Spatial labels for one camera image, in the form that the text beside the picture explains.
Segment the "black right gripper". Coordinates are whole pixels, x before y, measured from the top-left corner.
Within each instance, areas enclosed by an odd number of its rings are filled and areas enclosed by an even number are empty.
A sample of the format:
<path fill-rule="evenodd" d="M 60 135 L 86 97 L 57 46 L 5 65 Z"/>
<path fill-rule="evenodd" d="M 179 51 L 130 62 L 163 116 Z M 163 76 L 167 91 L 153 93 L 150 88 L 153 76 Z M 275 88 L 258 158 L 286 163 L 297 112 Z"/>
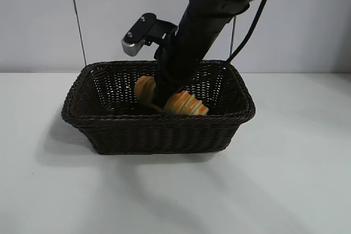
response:
<path fill-rule="evenodd" d="M 156 51 L 156 87 L 151 103 L 163 109 L 168 99 L 196 73 L 223 27 L 233 18 L 224 11 L 205 11 L 188 4 L 177 33 Z"/>

